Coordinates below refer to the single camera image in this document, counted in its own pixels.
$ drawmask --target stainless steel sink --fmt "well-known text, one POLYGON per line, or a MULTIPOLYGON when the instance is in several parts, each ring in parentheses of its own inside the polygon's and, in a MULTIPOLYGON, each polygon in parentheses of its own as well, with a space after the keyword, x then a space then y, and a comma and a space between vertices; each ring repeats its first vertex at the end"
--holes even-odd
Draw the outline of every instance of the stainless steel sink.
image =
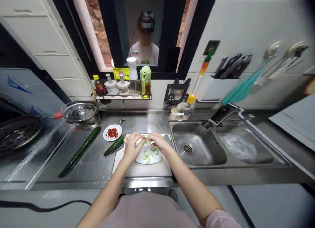
POLYGON ((226 163, 226 153, 216 136, 201 124, 175 124, 172 133, 178 154, 188 164, 211 166, 226 163))
POLYGON ((221 127, 206 129, 202 121, 169 121, 177 153, 190 168, 290 166, 255 129, 226 120, 221 127), (236 134, 255 146, 255 156, 239 158, 229 151, 221 137, 236 134))

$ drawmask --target cutting board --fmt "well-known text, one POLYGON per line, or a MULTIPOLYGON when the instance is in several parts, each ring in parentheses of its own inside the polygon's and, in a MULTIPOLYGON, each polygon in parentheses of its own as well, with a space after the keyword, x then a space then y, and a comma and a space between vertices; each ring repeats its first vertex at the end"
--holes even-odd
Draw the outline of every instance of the cutting board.
MULTIPOLYGON (((124 153, 125 153, 125 148, 126 148, 126 145, 124 144, 124 147, 116 153, 112 174, 116 170, 120 160, 123 158, 124 153)), ((140 164, 134 161, 126 173, 126 177, 156 177, 156 176, 172 176, 170 165, 168 164, 164 155, 162 155, 162 160, 160 162, 152 164, 152 165, 144 165, 144 164, 140 164)))

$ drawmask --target power cord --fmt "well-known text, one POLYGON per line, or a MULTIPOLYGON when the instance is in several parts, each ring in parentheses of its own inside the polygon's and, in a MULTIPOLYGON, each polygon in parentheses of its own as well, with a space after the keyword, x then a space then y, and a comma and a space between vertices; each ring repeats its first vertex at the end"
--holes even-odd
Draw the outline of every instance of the power cord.
POLYGON ((31 209, 35 212, 42 213, 42 212, 52 212, 52 211, 55 211, 59 208, 63 208, 65 206, 67 206, 71 203, 75 203, 75 202, 86 203, 86 204, 91 206, 91 204, 89 202, 84 201, 84 200, 72 200, 70 202, 64 203, 60 206, 53 207, 53 208, 41 208, 41 207, 36 206, 35 204, 26 203, 26 202, 9 202, 9 201, 0 200, 0 207, 2 207, 2 208, 28 208, 28 209, 31 209))

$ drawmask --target sink drain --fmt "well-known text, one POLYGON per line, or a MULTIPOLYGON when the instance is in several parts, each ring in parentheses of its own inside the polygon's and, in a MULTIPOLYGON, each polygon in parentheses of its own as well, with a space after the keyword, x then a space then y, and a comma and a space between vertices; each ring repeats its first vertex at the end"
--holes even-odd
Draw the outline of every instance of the sink drain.
POLYGON ((187 155, 194 154, 194 148, 190 143, 183 143, 181 148, 187 155))

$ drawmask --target knife holder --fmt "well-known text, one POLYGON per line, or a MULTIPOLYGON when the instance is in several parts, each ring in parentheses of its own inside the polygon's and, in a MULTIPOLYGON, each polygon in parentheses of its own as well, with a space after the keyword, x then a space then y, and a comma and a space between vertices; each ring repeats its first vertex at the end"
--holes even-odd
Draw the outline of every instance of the knife holder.
POLYGON ((220 103, 239 80, 215 79, 210 75, 204 75, 196 91, 196 99, 199 103, 220 103))

